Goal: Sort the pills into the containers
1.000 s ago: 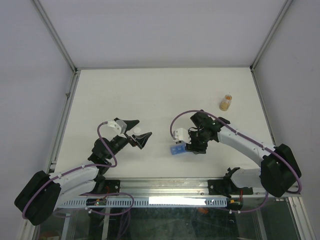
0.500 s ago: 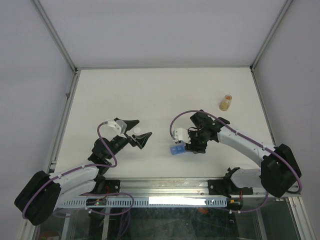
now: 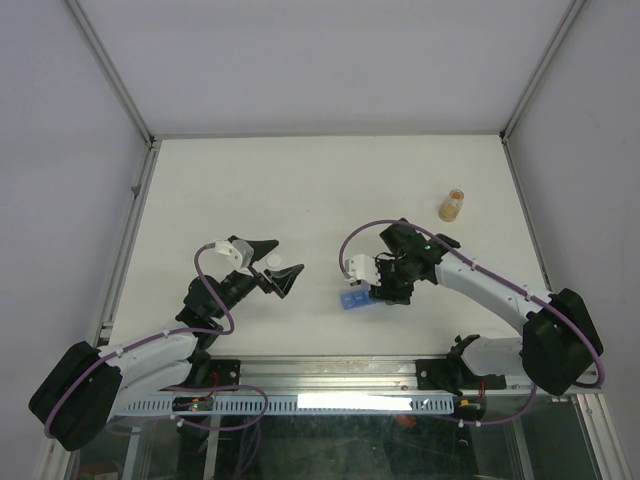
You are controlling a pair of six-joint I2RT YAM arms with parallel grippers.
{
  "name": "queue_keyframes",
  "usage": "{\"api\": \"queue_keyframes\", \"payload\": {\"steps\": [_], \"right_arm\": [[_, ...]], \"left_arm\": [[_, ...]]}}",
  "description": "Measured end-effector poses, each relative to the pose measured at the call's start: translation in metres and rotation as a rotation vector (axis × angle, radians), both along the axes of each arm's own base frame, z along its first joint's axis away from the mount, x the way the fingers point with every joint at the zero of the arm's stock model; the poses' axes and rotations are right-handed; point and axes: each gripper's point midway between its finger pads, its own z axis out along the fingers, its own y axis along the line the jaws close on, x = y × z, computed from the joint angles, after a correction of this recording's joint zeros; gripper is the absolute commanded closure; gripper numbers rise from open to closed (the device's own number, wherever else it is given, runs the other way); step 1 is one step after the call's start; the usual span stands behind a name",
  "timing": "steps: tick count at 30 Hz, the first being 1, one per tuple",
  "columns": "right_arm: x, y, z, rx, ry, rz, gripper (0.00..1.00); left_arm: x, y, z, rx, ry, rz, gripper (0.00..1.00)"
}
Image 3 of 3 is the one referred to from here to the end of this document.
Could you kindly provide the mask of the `white bottle cap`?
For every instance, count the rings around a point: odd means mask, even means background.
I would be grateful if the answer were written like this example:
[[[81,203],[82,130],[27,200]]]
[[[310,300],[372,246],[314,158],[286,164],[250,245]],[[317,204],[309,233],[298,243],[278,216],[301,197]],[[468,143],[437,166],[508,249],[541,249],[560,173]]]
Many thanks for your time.
[[[278,254],[270,254],[266,259],[269,268],[275,269],[282,264],[282,258]]]

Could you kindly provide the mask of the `blue weekly pill organizer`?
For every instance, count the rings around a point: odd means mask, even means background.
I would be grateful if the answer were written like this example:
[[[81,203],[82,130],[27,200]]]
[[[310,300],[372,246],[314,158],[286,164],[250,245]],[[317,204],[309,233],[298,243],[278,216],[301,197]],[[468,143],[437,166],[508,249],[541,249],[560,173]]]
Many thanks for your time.
[[[353,289],[340,293],[340,303],[345,311],[360,309],[374,304],[369,289]]]

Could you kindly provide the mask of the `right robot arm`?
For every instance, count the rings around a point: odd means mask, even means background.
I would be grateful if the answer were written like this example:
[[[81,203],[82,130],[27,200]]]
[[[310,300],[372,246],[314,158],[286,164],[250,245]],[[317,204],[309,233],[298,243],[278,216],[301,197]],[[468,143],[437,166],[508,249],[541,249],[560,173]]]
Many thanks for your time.
[[[474,301],[516,333],[456,338],[446,355],[452,383],[469,387],[485,376],[526,376],[553,395],[601,385],[600,378],[583,378],[589,369],[601,369],[596,360],[603,345],[579,294],[509,280],[480,265],[458,241],[443,234],[427,237],[404,221],[391,223],[380,237],[390,257],[375,263],[380,276],[371,289],[375,299],[407,305],[415,284],[428,281]]]

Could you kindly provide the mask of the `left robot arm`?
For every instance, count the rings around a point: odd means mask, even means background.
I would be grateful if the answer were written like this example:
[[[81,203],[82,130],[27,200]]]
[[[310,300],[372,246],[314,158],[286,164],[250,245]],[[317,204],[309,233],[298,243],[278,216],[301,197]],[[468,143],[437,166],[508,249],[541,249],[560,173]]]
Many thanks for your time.
[[[256,289],[285,298],[304,267],[259,271],[276,240],[252,241],[231,236],[200,247],[194,258],[212,251],[232,267],[222,280],[199,270],[172,326],[137,340],[94,347],[72,345],[28,403],[44,434],[65,450],[93,440],[121,410],[157,392],[195,389],[209,377],[208,348],[236,330],[232,309]]]

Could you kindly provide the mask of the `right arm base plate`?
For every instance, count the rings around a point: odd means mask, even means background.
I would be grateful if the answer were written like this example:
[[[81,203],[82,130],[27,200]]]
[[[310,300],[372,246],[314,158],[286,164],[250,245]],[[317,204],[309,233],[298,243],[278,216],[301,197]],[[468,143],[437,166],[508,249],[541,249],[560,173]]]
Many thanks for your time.
[[[478,376],[461,361],[446,358],[418,359],[415,361],[419,390],[444,390],[461,395],[463,390],[505,390],[504,375]]]

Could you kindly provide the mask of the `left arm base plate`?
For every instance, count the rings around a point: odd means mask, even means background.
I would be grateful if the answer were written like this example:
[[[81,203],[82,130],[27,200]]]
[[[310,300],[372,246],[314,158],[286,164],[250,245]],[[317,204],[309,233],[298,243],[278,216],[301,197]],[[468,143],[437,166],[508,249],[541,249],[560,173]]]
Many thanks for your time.
[[[207,358],[191,365],[187,378],[167,390],[207,390],[217,387],[235,386],[241,378],[241,361],[239,359]]]

